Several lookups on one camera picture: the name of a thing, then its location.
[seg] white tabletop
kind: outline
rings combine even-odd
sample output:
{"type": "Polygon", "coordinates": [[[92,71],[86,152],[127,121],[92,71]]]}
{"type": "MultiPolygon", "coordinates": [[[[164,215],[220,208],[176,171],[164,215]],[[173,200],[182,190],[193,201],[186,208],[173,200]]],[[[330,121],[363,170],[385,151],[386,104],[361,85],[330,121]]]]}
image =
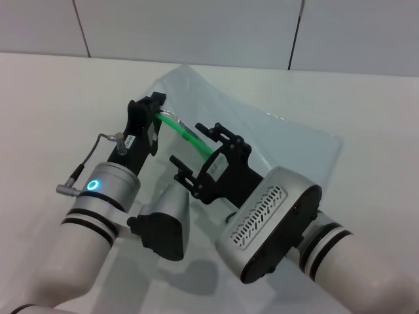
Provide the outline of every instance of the white tabletop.
{"type": "MultiPolygon", "coordinates": [[[[123,130],[129,100],[176,66],[0,54],[2,298],[42,262],[72,204],[54,193],[55,186],[97,133],[123,130]]],[[[419,279],[419,78],[193,68],[239,100],[337,136],[342,150],[321,210],[419,279]]],[[[111,149],[101,143],[81,182],[111,149]]],[[[154,173],[165,176],[164,153],[140,173],[139,201],[153,193],[155,182],[147,188],[147,181],[154,173]]],[[[192,208],[186,261],[164,261],[141,243],[121,241],[92,291],[60,308],[85,314],[346,313],[286,261],[268,279],[243,286],[222,265],[206,230],[223,217],[208,214],[203,206],[192,208]]]]}

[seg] ventilation grille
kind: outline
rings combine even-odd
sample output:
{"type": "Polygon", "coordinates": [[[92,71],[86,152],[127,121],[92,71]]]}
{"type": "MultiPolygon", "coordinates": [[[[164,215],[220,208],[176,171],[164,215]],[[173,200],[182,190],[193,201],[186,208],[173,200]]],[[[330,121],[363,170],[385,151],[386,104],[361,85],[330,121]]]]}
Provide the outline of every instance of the ventilation grille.
{"type": "Polygon", "coordinates": [[[250,207],[243,221],[236,222],[237,229],[230,235],[234,244],[245,249],[286,197],[285,191],[279,186],[268,187],[259,201],[250,207]]]}

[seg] glowing blue light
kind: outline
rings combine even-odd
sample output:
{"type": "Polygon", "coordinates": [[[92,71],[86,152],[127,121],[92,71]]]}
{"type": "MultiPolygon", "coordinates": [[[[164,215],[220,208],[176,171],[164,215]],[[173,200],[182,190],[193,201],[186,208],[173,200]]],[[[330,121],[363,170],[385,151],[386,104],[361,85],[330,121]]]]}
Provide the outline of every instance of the glowing blue light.
{"type": "Polygon", "coordinates": [[[92,180],[92,181],[90,181],[89,183],[88,183],[88,185],[87,185],[87,189],[89,190],[89,191],[91,191],[91,190],[95,190],[95,189],[97,189],[99,187],[99,181],[98,180],[92,180]]]}

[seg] plastic sheet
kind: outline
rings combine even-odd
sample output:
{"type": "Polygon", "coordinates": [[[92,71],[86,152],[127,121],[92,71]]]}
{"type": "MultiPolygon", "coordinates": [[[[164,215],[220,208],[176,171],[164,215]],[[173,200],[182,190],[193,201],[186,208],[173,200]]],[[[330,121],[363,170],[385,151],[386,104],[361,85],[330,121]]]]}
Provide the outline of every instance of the plastic sheet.
{"type": "MultiPolygon", "coordinates": [[[[339,140],[331,134],[246,105],[209,84],[188,65],[164,75],[147,95],[153,91],[167,94],[164,108],[190,129],[196,131],[198,122],[208,128],[219,122],[241,135],[252,147],[249,166],[260,175],[282,166],[326,185],[340,148],[339,140]]],[[[214,150],[220,146],[203,135],[200,138],[214,150]]]]}

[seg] white wall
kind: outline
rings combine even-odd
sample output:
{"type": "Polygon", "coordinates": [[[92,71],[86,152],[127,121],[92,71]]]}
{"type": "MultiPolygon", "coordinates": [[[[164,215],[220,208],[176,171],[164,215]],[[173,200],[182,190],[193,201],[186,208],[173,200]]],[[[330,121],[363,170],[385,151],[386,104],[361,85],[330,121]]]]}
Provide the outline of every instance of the white wall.
{"type": "Polygon", "coordinates": [[[419,77],[419,1],[307,0],[291,69],[419,77]]]}
{"type": "Polygon", "coordinates": [[[301,1],[76,4],[92,57],[287,69],[301,1]]]}
{"type": "Polygon", "coordinates": [[[71,0],[0,0],[0,52],[87,56],[71,0]]]}

